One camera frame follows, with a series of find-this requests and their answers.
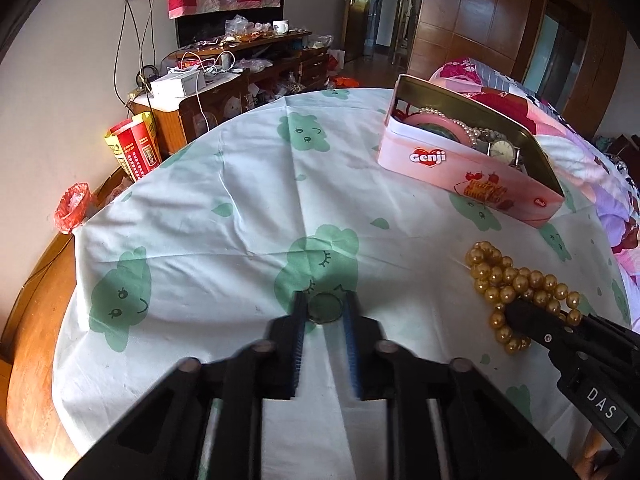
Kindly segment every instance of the white tablecloth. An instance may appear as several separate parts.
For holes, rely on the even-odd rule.
[[[293,290],[340,286],[420,357],[471,359],[561,454],[580,444],[587,421],[557,391],[545,349],[505,354],[463,259],[489,240],[581,292],[584,312],[622,323],[622,280],[594,208],[574,189],[538,231],[384,170],[390,98],[313,92],[245,113],[79,230],[53,399],[80,453],[181,358],[226,358],[263,336]],[[384,409],[354,400],[341,330],[307,334],[298,396],[266,403],[264,478],[385,478]]]

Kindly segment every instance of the wooden wardrobe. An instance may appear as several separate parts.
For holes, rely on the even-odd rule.
[[[422,0],[408,73],[430,78],[446,60],[472,57],[523,81],[548,0]],[[605,0],[567,0],[590,15],[584,55],[559,110],[585,138],[598,129],[618,81],[626,28]]]

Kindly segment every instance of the pink floral bedding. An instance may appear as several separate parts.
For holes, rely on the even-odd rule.
[[[640,199],[631,179],[578,135],[551,104],[479,61],[469,58],[449,61],[430,81],[526,126],[548,155],[563,184],[567,205],[571,207],[573,198],[566,182],[593,203],[625,280],[631,321],[640,328]]]

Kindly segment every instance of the genji logo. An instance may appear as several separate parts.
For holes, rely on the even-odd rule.
[[[424,164],[429,168],[436,166],[437,164],[441,164],[447,161],[447,153],[444,150],[436,149],[428,152],[423,148],[416,148],[414,152],[409,155],[409,160],[411,162],[418,162],[419,164]]]

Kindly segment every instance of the pink bangle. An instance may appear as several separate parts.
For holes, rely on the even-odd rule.
[[[404,124],[409,126],[418,126],[419,124],[436,124],[449,130],[458,140],[460,144],[473,147],[473,141],[469,135],[467,135],[465,129],[456,124],[452,119],[444,117],[443,115],[431,114],[428,112],[417,112],[408,116],[404,121]]]

